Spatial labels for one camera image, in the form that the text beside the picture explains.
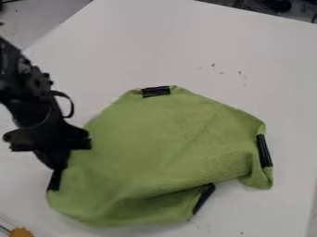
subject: microfiber towel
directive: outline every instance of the microfiber towel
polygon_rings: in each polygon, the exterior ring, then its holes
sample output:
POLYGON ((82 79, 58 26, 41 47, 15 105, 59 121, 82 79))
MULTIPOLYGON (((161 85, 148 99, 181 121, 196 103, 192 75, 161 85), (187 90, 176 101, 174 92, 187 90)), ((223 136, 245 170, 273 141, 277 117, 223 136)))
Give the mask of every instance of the microfiber towel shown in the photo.
POLYGON ((209 183, 272 187, 257 145, 261 120, 184 88, 164 90, 129 91, 88 122, 93 149, 71 153, 59 190, 47 192, 51 207, 98 226, 164 224, 190 219, 209 183))

